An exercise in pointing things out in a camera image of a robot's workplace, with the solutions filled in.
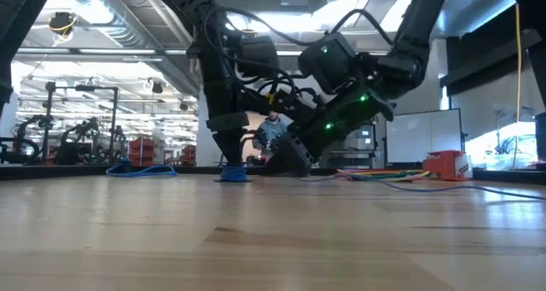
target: blue cable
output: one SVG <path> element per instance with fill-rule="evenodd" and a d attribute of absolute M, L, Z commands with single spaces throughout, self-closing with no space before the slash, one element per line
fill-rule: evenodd
<path fill-rule="evenodd" d="M 130 164 L 129 162 L 120 162 L 118 165 L 110 167 L 106 170 L 106 174 L 108 176 L 113 177 L 120 177 L 120 178 L 136 178 L 136 177 L 158 177 L 158 176 L 178 176 L 178 173 L 174 171 L 174 168 L 172 166 L 166 166 L 166 165 L 160 165 L 160 166 L 150 166 L 148 168 L 145 168 L 139 172 L 113 172 L 116 169 L 120 168 L 121 166 L 124 166 L 126 164 Z M 155 169 L 160 168 L 167 168 L 170 171 L 168 172 L 151 172 Z"/>
<path fill-rule="evenodd" d="M 220 174 L 219 182 L 248 182 L 247 169 L 245 166 L 240 165 L 225 165 L 222 168 L 222 173 Z"/>
<path fill-rule="evenodd" d="M 317 180 L 304 180 L 304 179 L 298 178 L 298 180 L 301 181 L 301 182 L 310 183 L 310 182 L 330 181 L 330 180 L 335 180 L 336 178 L 337 177 L 330 177 L 330 178 L 322 178 L 322 179 L 317 179 Z M 402 191 L 412 192 L 412 193 L 438 193 L 438 192 L 446 192 L 446 191 L 451 191 L 451 190 L 456 190 L 456 189 L 477 189 L 477 190 L 481 190 L 481 191 L 484 191 L 484 192 L 489 192 L 489 193 L 494 193 L 494 194 L 499 194 L 499 195 L 506 195 L 506 196 L 520 197 L 520 198 L 528 198 L 528 199 L 533 199 L 533 200 L 538 200 L 538 201 L 546 201 L 546 197 L 542 197 L 542 196 L 533 196 L 533 195 L 524 195 L 524 194 L 503 192 L 501 190 L 487 189 L 485 187 L 480 187 L 480 186 L 477 186 L 477 185 L 459 185 L 459 186 L 450 187 L 450 188 L 443 188 L 443 189 L 407 189 L 407 188 L 402 188 L 402 187 L 399 187 L 399 186 L 394 185 L 392 183 L 384 182 L 384 181 L 381 181 L 381 180 L 371 180 L 371 181 L 375 181 L 375 182 L 378 182 L 378 183 L 383 183 L 386 186 L 389 186 L 389 187 L 391 187 L 393 189 L 400 189 Z"/>

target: cable bundle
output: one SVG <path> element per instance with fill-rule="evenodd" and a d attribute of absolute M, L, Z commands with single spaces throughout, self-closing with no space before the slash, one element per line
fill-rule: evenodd
<path fill-rule="evenodd" d="M 403 182 L 422 180 L 430 172 L 425 171 L 388 171 L 388 170 L 338 170 L 338 175 L 354 181 L 381 180 L 387 182 Z"/>
<path fill-rule="evenodd" d="M 231 165 L 227 164 L 222 169 L 220 180 L 218 182 L 243 183 L 248 182 L 247 170 L 243 164 Z"/>
<path fill-rule="evenodd" d="M 120 167 L 129 167 L 131 168 L 131 163 L 129 161 L 122 161 L 118 165 L 110 167 L 106 170 L 108 176 L 120 177 L 120 178 L 136 178 L 136 177 L 158 177 L 158 176 L 178 176 L 178 173 L 174 171 L 172 166 L 160 165 L 160 166 L 150 166 L 139 172 L 120 172 Z M 159 169 L 167 169 L 167 172 L 154 172 Z"/>

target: yellow cable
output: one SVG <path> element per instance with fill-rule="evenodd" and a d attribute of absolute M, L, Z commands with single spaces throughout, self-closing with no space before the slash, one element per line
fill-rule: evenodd
<path fill-rule="evenodd" d="M 49 26 L 49 29 L 50 29 L 51 31 L 65 31 L 66 29 L 68 29 L 68 28 L 70 28 L 71 26 L 73 26 L 74 23 L 76 23 L 76 20 L 77 20 L 77 19 L 78 19 L 78 17 L 76 16 L 76 17 L 74 18 L 74 20 L 73 20 L 70 24 L 68 24 L 68 25 L 66 25 L 66 26 L 63 26 L 63 27 L 51 27 L 51 18 L 49 18 L 49 19 L 48 19 L 48 26 Z"/>
<path fill-rule="evenodd" d="M 520 6 L 519 4 L 515 4 L 515 41 L 517 43 L 517 52 L 518 52 L 518 95 L 517 95 L 517 102 L 516 102 L 516 110 L 515 110 L 515 123 L 516 126 L 520 122 L 520 94 L 521 94 L 521 25 L 520 25 Z M 515 135 L 515 148 L 514 148 L 514 162 L 512 164 L 512 169 L 515 169 L 515 163 L 516 163 L 516 156 L 518 155 L 518 139 L 520 137 L 518 136 L 517 130 Z"/>
<path fill-rule="evenodd" d="M 68 29 L 65 29 L 65 31 L 62 33 L 62 35 L 59 37 L 59 39 L 55 40 L 55 42 L 53 43 L 53 47 L 56 47 L 59 44 L 65 43 L 65 41 L 63 41 L 62 39 L 65 37 L 67 32 L 68 32 Z"/>

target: ceiling pipe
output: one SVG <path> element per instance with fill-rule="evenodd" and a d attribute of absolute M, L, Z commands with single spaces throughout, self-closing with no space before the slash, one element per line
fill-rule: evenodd
<path fill-rule="evenodd" d="M 166 14 L 157 0 L 148 0 L 148 2 L 150 2 L 152 8 L 155 9 L 155 12 L 157 12 L 167 26 L 169 26 L 169 29 L 174 36 L 177 37 L 178 41 L 184 46 L 189 47 L 193 39 L 191 36 L 189 36 L 188 32 L 186 32 L 186 29 L 181 26 L 182 23 L 180 23 L 180 25 L 176 24 L 175 21 L 173 21 L 172 16 L 170 16 L 170 14 Z"/>
<path fill-rule="evenodd" d="M 89 6 L 93 0 L 75 0 L 82 6 Z M 144 27 L 137 17 L 127 8 L 121 0 L 99 0 L 104 7 L 113 13 L 111 24 L 124 26 L 124 28 L 101 29 L 100 32 L 110 37 L 114 42 L 123 48 L 133 49 L 161 49 L 160 43 Z M 197 78 L 189 73 L 189 60 L 181 59 L 182 66 L 175 65 L 171 60 L 165 59 L 162 62 L 149 64 L 160 70 L 165 78 L 178 91 L 185 94 L 197 96 L 199 85 Z"/>

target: ceiling duct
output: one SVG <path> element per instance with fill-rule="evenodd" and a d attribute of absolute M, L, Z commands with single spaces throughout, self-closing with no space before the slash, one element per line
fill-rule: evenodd
<path fill-rule="evenodd" d="M 116 28 L 102 28 L 101 32 L 110 37 L 114 42 L 119 44 L 123 48 L 131 49 L 160 49 L 162 48 L 160 43 L 149 33 L 149 31 L 142 25 L 142 23 L 135 17 L 134 14 L 125 6 L 121 0 L 73 0 L 77 3 L 78 7 L 74 10 L 77 14 L 81 15 L 84 19 L 90 21 L 89 13 L 92 12 L 93 6 L 96 3 L 102 5 L 102 9 L 106 9 L 113 17 L 108 24 L 124 27 Z M 87 15 L 78 13 L 78 10 L 86 10 Z M 172 84 L 178 91 L 183 94 L 190 94 L 197 96 L 199 91 L 198 83 L 195 80 L 195 76 L 189 73 L 189 60 L 181 58 L 177 60 L 176 65 L 172 60 L 165 58 L 162 62 L 149 64 L 156 67 L 161 71 L 167 81 Z"/>

